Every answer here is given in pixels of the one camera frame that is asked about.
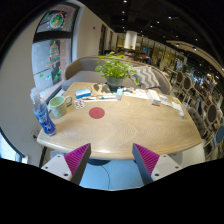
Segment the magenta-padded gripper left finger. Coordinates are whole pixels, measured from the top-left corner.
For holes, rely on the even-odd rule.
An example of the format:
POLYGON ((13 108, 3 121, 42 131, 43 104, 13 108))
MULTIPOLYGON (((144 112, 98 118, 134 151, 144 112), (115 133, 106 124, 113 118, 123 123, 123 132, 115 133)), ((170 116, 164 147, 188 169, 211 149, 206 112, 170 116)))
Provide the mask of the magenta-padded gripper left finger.
POLYGON ((91 154, 91 144, 87 143, 66 155, 57 154, 42 169, 79 185, 91 154))

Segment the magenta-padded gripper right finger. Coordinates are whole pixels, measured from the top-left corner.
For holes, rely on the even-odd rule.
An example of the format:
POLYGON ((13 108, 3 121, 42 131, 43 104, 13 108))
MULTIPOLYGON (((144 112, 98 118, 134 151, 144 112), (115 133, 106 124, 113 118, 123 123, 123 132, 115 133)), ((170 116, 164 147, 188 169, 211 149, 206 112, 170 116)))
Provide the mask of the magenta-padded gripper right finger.
POLYGON ((167 154, 158 155, 136 143, 133 144, 132 154, 144 185, 150 184, 182 169, 182 167, 167 154))

